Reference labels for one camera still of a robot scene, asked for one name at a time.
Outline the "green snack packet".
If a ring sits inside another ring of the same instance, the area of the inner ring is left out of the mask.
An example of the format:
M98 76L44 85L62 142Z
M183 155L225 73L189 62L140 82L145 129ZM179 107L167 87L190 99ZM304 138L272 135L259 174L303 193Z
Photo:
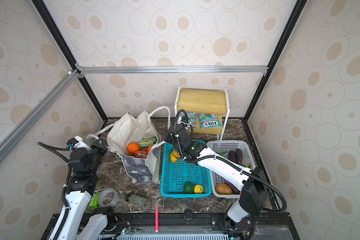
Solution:
M145 138L137 142L139 148L148 148L150 145L154 145L157 142L157 137Z

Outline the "pink orange snack packet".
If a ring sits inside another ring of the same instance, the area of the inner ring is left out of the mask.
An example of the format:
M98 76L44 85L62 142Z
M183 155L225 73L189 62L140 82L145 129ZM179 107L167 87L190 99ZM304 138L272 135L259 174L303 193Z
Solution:
M147 159L148 154L149 154L148 152L138 151L138 152L135 152L134 157L137 159Z

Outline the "white canvas grocery bag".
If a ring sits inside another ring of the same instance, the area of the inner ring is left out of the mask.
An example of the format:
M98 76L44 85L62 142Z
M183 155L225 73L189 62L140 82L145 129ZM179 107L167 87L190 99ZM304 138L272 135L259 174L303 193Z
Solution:
M107 135L108 150L121 158L127 175L132 178L132 183L159 184L159 158L161 145L165 142L158 134L151 117L161 110L168 112L167 127L169 128L171 126L171 111L168 107L162 106L156 108L150 114L143 111L136 118L127 113L115 123L106 126L97 133L87 135L86 138L98 140L102 133L109 131ZM148 138L156 138L156 142L146 159L139 159L128 153L127 147L129 144L137 144Z

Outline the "orange tangerine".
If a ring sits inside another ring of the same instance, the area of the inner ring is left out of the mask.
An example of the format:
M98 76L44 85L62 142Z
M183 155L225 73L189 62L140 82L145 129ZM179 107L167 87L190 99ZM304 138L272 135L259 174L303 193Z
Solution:
M140 150L140 147L139 147L139 145L137 143L130 143L127 146L127 151L131 156L134 155L139 150Z

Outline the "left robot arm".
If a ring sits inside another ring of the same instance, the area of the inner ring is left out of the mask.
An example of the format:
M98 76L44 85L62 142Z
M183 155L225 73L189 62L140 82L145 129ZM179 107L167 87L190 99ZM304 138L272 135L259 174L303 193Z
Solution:
M112 207L95 209L83 230L82 218L90 203L96 184L97 171L108 149L103 141L95 140L90 146L75 137L67 142L66 148L38 143L54 153L67 164L68 173L63 185L61 200L63 207L53 231L51 240L96 240L102 232L111 232L117 225Z

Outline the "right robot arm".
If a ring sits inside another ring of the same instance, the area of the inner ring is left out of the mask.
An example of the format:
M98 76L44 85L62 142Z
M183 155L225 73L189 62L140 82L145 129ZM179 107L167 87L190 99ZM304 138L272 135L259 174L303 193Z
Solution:
M169 128L165 142L173 145L185 162L217 173L241 191L240 198L226 212L227 221L236 224L249 215L253 217L260 215L261 211L271 213L286 211L286 199L267 181L264 171L260 168L251 170L218 155L206 144L193 141L181 124L175 124ZM282 201L282 207L279 210L263 207L271 192L279 196Z

